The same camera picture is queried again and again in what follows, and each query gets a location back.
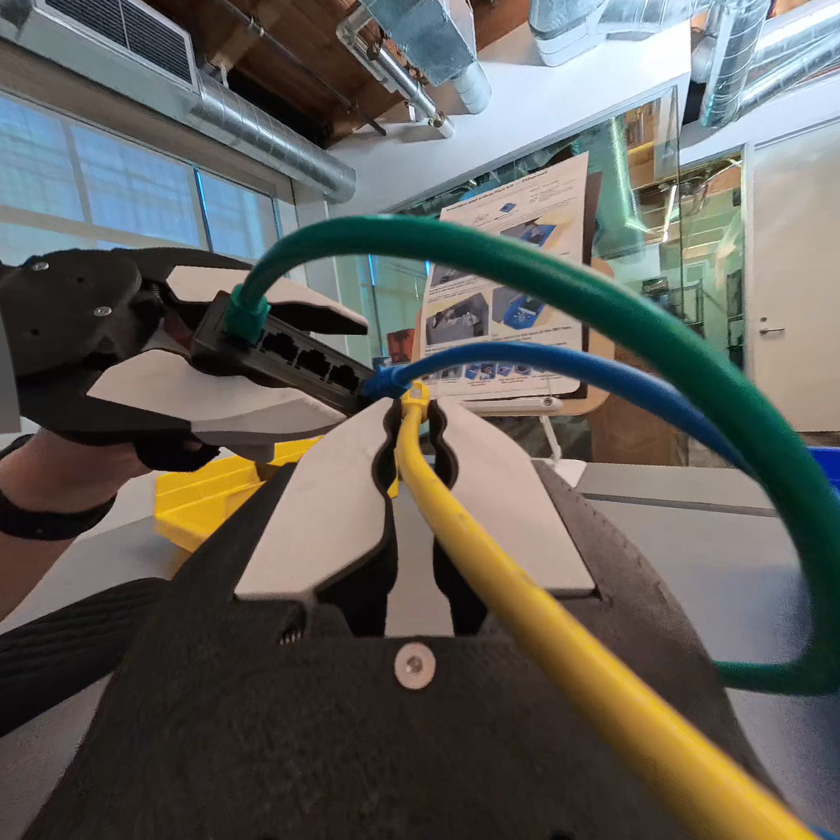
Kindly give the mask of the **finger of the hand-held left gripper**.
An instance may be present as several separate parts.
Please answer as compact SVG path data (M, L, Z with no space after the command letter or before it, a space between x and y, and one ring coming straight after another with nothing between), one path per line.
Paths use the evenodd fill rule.
M166 283L181 303L208 304L219 291L232 292L248 272L236 268L178 266ZM366 335L369 323L357 312L282 277L267 291L270 314L294 329L324 335Z
M267 464L278 443L326 434L346 416L293 387L259 385L243 375L214 376L186 358L148 350L103 372L88 395L190 424L207 445Z

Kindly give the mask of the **window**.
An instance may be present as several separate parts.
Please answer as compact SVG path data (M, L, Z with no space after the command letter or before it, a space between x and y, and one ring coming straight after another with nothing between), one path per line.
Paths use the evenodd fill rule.
M178 245L248 262L280 237L277 201L2 94L1 251Z

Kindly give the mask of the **person's left hand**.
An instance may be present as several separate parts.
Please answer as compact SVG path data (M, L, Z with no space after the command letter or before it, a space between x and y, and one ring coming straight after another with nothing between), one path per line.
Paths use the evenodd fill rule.
M128 482L154 471L194 471L220 455L218 447L186 440L148 465L133 444L89 445L45 429L2 457L2 492L22 508L91 508Z

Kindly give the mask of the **wooden board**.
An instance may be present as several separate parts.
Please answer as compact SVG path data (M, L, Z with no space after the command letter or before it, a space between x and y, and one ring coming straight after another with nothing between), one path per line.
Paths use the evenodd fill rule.
M489 343L564 347L607 360L615 355L610 340L533 295L435 264L428 265L414 326L413 361ZM606 393L594 385L520 360L450 361L424 380L433 396L460 401L557 396L572 414L580 415L606 400Z

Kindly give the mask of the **black wristband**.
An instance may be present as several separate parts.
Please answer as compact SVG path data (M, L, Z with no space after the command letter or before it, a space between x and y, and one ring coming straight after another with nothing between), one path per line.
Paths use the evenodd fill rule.
M31 511L15 505L2 493L1 533L39 542L74 540L105 519L116 500L113 496L101 505L83 511Z

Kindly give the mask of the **white door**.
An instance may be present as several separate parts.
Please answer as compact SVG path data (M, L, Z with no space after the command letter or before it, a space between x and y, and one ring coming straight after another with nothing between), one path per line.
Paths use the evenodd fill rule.
M839 124L749 153L748 370L800 433L839 429Z

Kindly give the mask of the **white air vent grille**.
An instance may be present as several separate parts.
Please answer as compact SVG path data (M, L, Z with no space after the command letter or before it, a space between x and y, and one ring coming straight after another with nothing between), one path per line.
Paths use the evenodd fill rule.
M33 2L26 27L52 24L66 35L110 49L121 59L197 90L196 61L189 34L151 6L135 1Z

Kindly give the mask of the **person's left forearm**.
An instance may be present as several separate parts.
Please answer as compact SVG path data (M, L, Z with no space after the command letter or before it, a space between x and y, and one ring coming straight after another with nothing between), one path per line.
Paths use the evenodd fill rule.
M2 493L15 505L31 511L74 512L101 505L117 495L113 489L84 494L81 490L47 495L26 494L11 486ZM1 617L7 617L45 577L75 540L39 542L1 533Z

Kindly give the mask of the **white document stand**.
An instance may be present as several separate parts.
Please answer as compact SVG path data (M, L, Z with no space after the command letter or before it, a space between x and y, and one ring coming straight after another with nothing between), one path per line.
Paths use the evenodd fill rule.
M547 464L571 487L577 487L591 453L585 417L554 395L461 402L473 414L509 436L531 459Z

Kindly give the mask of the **black network switch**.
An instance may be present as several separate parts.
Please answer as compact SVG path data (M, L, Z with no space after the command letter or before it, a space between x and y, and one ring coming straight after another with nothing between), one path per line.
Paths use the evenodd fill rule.
M229 293L219 291L193 334L189 361L197 370L297 389L347 417L373 403L363 393L374 376L371 368L278 318L268 317L255 345L227 335L223 326L229 299Z

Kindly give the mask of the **printed instruction sheet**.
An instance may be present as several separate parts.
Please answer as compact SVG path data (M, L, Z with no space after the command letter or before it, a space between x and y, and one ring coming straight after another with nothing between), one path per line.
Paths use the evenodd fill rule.
M583 264L588 153L445 208L442 220L516 239ZM586 351L589 330L537 297L431 264L420 313L421 358L512 341ZM562 397L584 386L526 362L448 362L424 377L432 396L461 401Z

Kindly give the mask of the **silver pipe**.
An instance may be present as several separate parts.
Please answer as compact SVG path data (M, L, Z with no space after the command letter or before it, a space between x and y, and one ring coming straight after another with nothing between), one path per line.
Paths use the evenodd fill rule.
M363 5L356 3L336 27L336 36L384 89L400 95L413 122L426 123L445 139L453 137L453 123L438 109L423 85L411 77L408 70L383 46L383 41L367 45L361 31L372 21L373 15Z

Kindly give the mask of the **yellow plastic bin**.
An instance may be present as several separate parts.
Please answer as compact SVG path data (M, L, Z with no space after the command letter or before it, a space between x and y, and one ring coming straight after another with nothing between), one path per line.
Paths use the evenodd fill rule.
M267 464L239 456L216 459L196 472L171 472L157 479L154 496L154 517L158 532L186 552L197 550L237 509L267 483L282 466L295 465L320 437L278 443L275 458ZM357 519L370 512L368 499L355 506L355 496L346 497L331 484L325 491L315 490L304 477L297 490L289 486L292 498L277 510L275 524L296 526L292 544L302 545L303 528L309 526L317 554L338 552L350 546L351 561L369 552L396 551L396 525L392 501L398 494L396 456L393 437L377 456L373 470L383 468L392 478L386 497L374 491L374 522ZM382 523L377 524L377 514Z

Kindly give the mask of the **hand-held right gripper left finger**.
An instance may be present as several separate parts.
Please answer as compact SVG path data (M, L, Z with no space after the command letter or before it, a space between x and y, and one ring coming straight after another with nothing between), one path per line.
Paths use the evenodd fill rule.
M398 561L389 491L400 421L397 401L383 398L301 458L236 584L238 600L332 605L353 635L384 635Z

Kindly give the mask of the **blue plastic bin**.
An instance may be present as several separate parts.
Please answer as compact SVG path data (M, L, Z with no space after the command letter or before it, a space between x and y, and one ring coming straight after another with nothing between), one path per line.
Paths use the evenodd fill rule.
M807 446L806 448L828 478L829 483L839 493L840 448L829 446Z

